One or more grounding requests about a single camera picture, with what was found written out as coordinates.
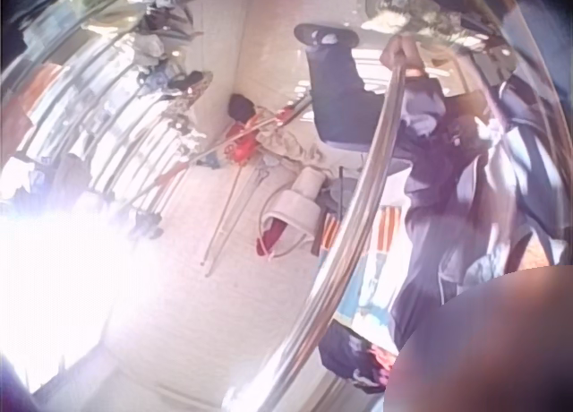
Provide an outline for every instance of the chrome handrail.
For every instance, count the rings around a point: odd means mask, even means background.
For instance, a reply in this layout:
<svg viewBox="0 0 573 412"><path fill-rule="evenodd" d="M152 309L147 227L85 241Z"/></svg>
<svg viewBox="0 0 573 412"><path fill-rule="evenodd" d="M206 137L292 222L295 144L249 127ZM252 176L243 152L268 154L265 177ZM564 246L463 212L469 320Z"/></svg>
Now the chrome handrail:
<svg viewBox="0 0 573 412"><path fill-rule="evenodd" d="M228 412L271 412L326 332L370 234L398 135L405 67L395 67L363 173L340 231L291 334L254 381L229 393Z"/></svg>

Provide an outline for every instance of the black shoe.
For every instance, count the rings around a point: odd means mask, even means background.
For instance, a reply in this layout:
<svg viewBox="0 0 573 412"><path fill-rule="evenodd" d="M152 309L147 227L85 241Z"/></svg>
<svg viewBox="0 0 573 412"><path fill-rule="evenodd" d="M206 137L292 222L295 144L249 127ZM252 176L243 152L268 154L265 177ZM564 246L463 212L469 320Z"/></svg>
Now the black shoe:
<svg viewBox="0 0 573 412"><path fill-rule="evenodd" d="M337 29L335 27L326 27L317 24L298 24L295 27L296 39L309 47L322 45L321 41L329 34L334 34L337 37L339 45L351 49L357 47L360 43L358 35L349 29Z"/></svg>

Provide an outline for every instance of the person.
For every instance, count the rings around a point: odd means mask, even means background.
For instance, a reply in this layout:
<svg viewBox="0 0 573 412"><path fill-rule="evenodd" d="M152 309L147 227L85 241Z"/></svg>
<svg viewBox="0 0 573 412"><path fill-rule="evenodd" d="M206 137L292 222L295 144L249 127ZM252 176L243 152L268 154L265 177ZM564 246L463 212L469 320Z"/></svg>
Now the person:
<svg viewBox="0 0 573 412"><path fill-rule="evenodd" d="M368 150L384 96L364 90L351 56L357 35L313 24L297 26L295 35L308 46L319 136L338 147ZM405 93L390 173L402 168L400 162L411 168L404 191L413 251L388 309L398 351L427 315L503 275L520 244L538 239L549 264L570 261L573 224L567 178L547 150L531 88L515 75L502 85L496 102L507 129L497 140L482 141L468 132L476 127L464 123L468 114L459 99L445 98L440 83L426 74L412 37L394 36L381 62L392 70L401 57ZM451 139L456 130L459 137Z"/></svg>

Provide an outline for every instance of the hand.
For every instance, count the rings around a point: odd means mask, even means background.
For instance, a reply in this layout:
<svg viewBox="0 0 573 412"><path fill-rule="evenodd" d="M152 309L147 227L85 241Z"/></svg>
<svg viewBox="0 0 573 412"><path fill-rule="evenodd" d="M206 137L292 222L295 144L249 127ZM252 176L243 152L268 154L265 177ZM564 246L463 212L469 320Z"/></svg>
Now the hand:
<svg viewBox="0 0 573 412"><path fill-rule="evenodd" d="M390 70L393 70L398 62L405 61L406 75L423 76L425 74L418 47L411 36L393 36L382 51L380 61Z"/></svg>

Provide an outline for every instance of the bucket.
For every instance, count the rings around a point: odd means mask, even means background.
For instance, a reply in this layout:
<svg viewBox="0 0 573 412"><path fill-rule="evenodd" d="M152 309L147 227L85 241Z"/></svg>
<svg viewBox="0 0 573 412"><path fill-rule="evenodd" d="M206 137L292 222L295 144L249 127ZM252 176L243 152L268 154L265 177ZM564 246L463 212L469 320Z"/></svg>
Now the bucket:
<svg viewBox="0 0 573 412"><path fill-rule="evenodd" d="M319 195L322 184L326 180L326 175L312 167L305 167L291 190L306 197L308 200L314 201Z"/></svg>

